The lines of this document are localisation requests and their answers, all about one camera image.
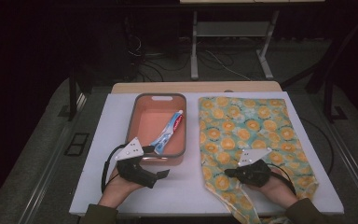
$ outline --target white tabletop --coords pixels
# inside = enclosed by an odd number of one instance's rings
[[[319,182],[313,203],[323,213],[342,214],[343,206],[330,179],[322,167],[309,138],[286,92],[181,92],[186,97],[186,152],[182,163],[176,166],[143,165],[157,172],[171,169],[168,177],[158,180],[152,189],[136,190],[118,208],[123,216],[229,216],[225,206],[204,187],[200,165],[200,128],[198,99],[204,96],[231,96],[241,98],[281,98],[286,101],[289,117]],[[84,216],[90,203],[101,197],[103,164],[112,149],[123,144],[138,93],[109,94],[98,124],[83,173],[79,179],[70,213]],[[109,174],[115,166],[111,161]],[[283,210],[270,203],[260,193],[245,189],[260,216],[280,214]]]

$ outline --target floor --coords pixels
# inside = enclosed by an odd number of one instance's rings
[[[181,39],[180,54],[165,57],[158,49],[147,49],[144,62],[133,81],[192,81],[190,78],[189,42]],[[201,39],[199,81],[266,80],[255,50],[258,39]],[[267,60],[274,78],[283,82],[318,62],[329,47],[328,40],[272,41]],[[287,91],[301,117],[324,169],[341,199],[345,214],[338,215],[345,223],[358,223],[358,111],[335,87],[334,106],[340,106],[348,119],[334,124],[322,115],[323,91],[307,94],[308,77],[289,86]],[[104,100],[111,86],[94,87],[91,94],[81,94],[78,113],[72,121],[65,116],[69,105],[68,80],[50,99],[28,144],[0,190],[0,223],[77,223],[80,219],[68,213],[78,178],[87,158],[92,137],[98,125]],[[78,157],[65,156],[64,151],[76,133],[88,133],[84,152]],[[201,217],[153,219],[140,218],[142,223],[218,223],[222,220]],[[235,222],[226,217],[225,221]]]

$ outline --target dark green sleeve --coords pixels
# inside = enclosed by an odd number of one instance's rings
[[[96,204],[90,204],[86,215],[83,218],[83,224],[115,224],[117,210]]]
[[[323,215],[310,199],[302,199],[286,210],[286,216],[295,224],[342,224],[338,219]]]

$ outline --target blue and white package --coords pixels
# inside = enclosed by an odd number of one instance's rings
[[[157,154],[159,155],[162,154],[165,145],[167,145],[171,136],[175,132],[180,121],[182,120],[182,117],[183,117],[183,110],[179,110],[178,112],[174,113],[168,124],[165,126],[161,134],[158,136],[158,138],[150,144],[150,146],[155,147],[155,152]]]

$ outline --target yellow flower pattern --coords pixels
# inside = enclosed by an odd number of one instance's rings
[[[224,174],[226,169],[238,166],[243,149],[272,148],[263,160],[280,166],[290,176],[298,198],[313,196],[317,181],[283,99],[203,97],[199,99],[199,112],[205,187],[240,223],[267,223],[239,188],[239,180]]]

